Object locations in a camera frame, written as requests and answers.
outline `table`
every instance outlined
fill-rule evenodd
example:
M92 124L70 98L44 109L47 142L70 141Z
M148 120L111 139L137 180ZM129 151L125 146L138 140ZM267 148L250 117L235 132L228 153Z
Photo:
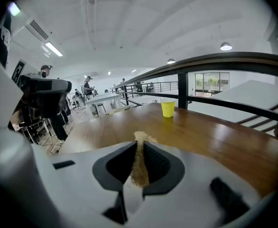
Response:
M118 106L121 107L121 102L120 102L120 99L119 99L119 95L118 94L103 94L103 95L97 95L95 97L92 97L90 100L88 100L85 104L87 105L91 105L91 104L98 104L100 102L103 102L103 101L109 101L109 100L117 100L118 102ZM98 115L100 115L100 111L98 109L98 106L96 106L96 109L97 109L97 112L98 112Z
M246 180L261 196L276 188L277 138L177 107L173 118L165 118L159 103L79 123L60 153L83 152L133 141L135 131L145 131L161 144L217 160Z

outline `yellow cup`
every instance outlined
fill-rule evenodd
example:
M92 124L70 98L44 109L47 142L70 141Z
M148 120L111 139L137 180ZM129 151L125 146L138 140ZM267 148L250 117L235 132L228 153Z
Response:
M162 99L160 101L164 117L172 117L174 115L175 101L174 99Z

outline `fluorescent light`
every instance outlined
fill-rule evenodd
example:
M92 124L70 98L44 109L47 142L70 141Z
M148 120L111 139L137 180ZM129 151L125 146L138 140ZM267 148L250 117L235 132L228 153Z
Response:
M59 57L62 57L63 54L61 52L59 52L50 42L47 42L45 44L49 49L51 49L53 52L55 52Z
M20 13L20 9L17 7L17 5L14 2L10 4L8 10L12 14L12 16L16 16L18 13Z
M221 51L229 51L231 50L233 47L230 45L230 43L228 42L223 42L220 46L220 50Z
M172 63L175 63L176 61L172 58L170 58L168 61L167 61L167 64L172 64Z

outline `white ceiling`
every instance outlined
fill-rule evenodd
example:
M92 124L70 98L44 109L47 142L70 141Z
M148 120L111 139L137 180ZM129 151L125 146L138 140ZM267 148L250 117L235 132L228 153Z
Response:
M49 63L54 77L88 72L111 76L163 66L169 58L261 51L271 9L263 0L21 0L13 18L11 58L36 68ZM62 57L43 55L24 27L32 19Z

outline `window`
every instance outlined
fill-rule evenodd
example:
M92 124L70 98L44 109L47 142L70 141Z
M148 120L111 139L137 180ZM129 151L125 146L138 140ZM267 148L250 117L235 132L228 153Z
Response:
M195 96L210 97L230 87L230 73L195 74Z

